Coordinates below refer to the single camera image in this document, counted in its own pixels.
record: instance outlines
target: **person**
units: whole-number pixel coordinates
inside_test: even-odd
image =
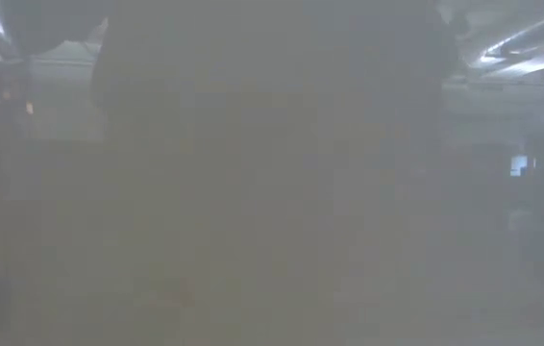
[[[341,345],[362,305],[378,334],[420,330],[436,309],[399,254],[424,198],[397,194],[438,155],[456,60],[427,2],[116,1],[92,80],[109,121],[104,261],[181,288],[156,291],[177,331],[151,309],[114,329]]]

